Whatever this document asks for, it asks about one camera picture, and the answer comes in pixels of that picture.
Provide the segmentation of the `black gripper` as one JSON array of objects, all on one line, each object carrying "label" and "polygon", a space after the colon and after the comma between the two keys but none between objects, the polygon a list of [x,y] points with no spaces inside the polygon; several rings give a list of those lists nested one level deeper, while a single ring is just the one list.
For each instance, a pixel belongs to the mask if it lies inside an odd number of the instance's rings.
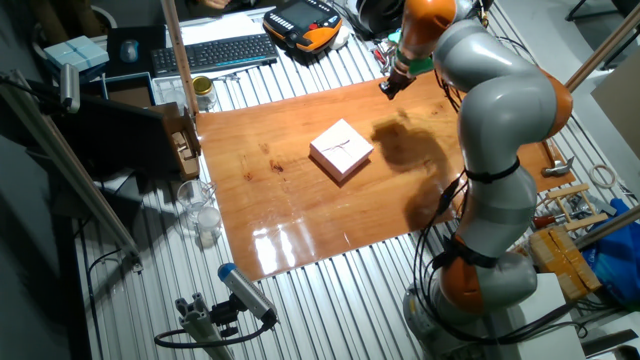
[{"label": "black gripper", "polygon": [[414,81],[415,78],[411,75],[403,74],[393,69],[389,77],[379,84],[379,88],[389,100],[393,100],[396,94],[406,89]]}]

